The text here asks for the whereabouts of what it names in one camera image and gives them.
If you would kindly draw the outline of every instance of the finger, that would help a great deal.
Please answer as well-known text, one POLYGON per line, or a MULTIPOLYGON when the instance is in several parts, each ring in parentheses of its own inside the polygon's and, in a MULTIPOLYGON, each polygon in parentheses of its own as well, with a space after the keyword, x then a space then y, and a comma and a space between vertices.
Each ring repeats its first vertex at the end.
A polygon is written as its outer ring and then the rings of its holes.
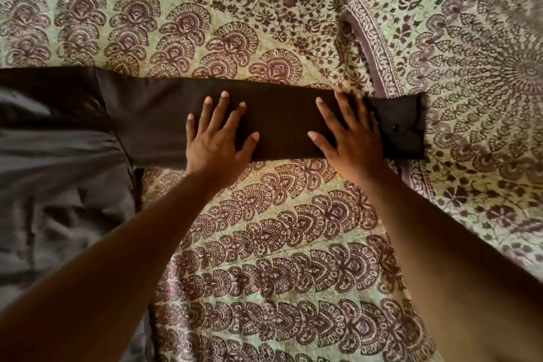
POLYGON ((236 129, 240 124, 241 117, 245 114, 247 108, 245 107, 245 102, 241 102, 238 108, 235 111, 230 113, 227 122, 224 124, 223 130, 230 133, 236 133, 236 129))
POLYGON ((202 115, 200 116, 200 120, 198 121, 198 134, 205 132, 207 129, 207 126, 209 126, 212 110, 213 110, 213 99, 210 96, 208 96, 204 100, 202 115))
POLYGON ((347 123, 347 126, 349 126, 351 129, 354 129, 355 127, 357 127, 358 124, 356 121, 356 116, 351 109, 351 105, 349 105, 349 101, 347 100, 347 97, 339 89, 336 89, 334 91, 334 96, 336 97, 336 100, 338 101, 339 109, 341 110, 341 114, 343 115, 343 120, 345 120, 345 122, 347 123))
POLYGON ((364 99, 357 97, 356 103, 358 105, 358 122, 362 127, 369 129, 370 125, 368 123, 368 109, 364 104, 364 99))
POLYGON ((256 145, 258 144, 259 139, 260 139, 259 132, 251 133, 249 137, 245 139, 245 142, 243 143, 241 150, 236 154, 236 157, 238 159, 243 160, 246 163, 249 163, 251 161, 251 156, 253 155, 253 152, 256 148, 256 145))
POLYGON ((332 145, 326 140, 324 136, 317 132, 307 132, 309 139, 313 140, 313 143, 324 153, 324 156, 328 161, 332 160, 334 156, 337 156, 338 151, 334 149, 332 145))
POLYGON ((192 141, 196 137, 196 133, 194 132, 194 115, 192 113, 188 114, 187 118, 187 147, 191 145, 192 141))
POLYGON ((341 123, 339 123, 339 120, 337 120, 334 113, 332 113, 328 105, 324 103, 321 98, 316 98, 316 106, 319 108, 320 114, 324 118, 328 129, 332 131, 337 139, 338 136, 342 135, 345 132, 345 129, 343 129, 343 126, 341 125, 341 123))
POLYGON ((372 132, 379 137, 379 140, 381 140, 381 132, 379 131, 379 122, 377 121, 377 118, 375 117, 375 113, 371 112, 371 127, 372 132))
POLYGON ((209 127, 207 128, 207 132, 215 133, 221 127, 221 123, 224 120, 224 114, 226 113, 228 107, 228 98, 228 92, 224 90, 221 93, 219 104, 213 112, 213 117, 211 118, 211 122, 209 123, 209 127))

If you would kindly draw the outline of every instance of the forearm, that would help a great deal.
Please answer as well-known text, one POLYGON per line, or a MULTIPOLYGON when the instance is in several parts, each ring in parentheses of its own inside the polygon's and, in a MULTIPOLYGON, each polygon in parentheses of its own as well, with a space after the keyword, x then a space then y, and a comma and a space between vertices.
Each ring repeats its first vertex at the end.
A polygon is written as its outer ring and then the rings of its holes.
POLYGON ((118 360, 167 262, 217 190, 187 176, 38 284, 0 314, 0 352, 25 360, 118 360))
POLYGON ((523 359, 543 350, 541 285, 390 169, 361 183, 383 221, 415 306, 447 360, 523 359), (515 357, 519 348, 514 347, 515 357))

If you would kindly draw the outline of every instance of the floral pattern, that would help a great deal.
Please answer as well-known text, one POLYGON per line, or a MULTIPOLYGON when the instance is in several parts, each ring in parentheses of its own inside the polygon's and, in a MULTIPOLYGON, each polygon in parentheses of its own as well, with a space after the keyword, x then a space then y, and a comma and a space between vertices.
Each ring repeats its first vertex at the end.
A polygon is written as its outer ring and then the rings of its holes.
POLYGON ((377 94, 427 94, 406 180, 543 277, 541 0, 352 0, 377 94))
MULTIPOLYGON (((0 65, 372 91, 348 1, 2 0, 0 65)), ((182 175, 147 171, 144 203, 182 175)), ((373 207, 326 160, 252 163, 198 216, 152 309, 164 361, 441 360, 373 207)))

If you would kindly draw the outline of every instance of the left hand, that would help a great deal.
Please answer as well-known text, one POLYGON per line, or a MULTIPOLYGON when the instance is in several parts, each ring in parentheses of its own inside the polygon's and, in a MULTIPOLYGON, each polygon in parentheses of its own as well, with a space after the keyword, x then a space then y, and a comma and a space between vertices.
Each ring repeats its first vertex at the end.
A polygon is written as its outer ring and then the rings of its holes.
POLYGON ((187 119, 187 174, 207 180, 217 191, 236 181, 245 167, 251 162, 251 155, 258 143, 260 134, 254 132, 246 139, 242 149, 237 152, 234 145, 236 129, 245 113, 245 103, 241 102, 230 113, 227 123, 219 129, 227 110, 228 92, 221 93, 221 99, 213 111, 213 100, 208 96, 198 123, 194 129, 194 115, 187 119))

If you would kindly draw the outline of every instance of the right hand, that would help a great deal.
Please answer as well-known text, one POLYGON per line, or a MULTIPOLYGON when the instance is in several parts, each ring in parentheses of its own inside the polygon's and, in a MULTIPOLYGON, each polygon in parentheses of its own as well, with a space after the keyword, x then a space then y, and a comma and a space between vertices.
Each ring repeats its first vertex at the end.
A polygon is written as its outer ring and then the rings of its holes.
POLYGON ((335 96, 348 126, 347 129, 342 126, 321 98, 316 98, 316 106, 336 138, 337 149, 334 149, 325 137, 317 132, 307 132, 307 135, 322 150, 337 173, 363 188, 368 180, 390 170, 383 158, 377 119, 371 113, 372 127, 370 127, 368 110, 361 98, 356 98, 358 115, 355 115, 341 91, 336 90, 335 96))

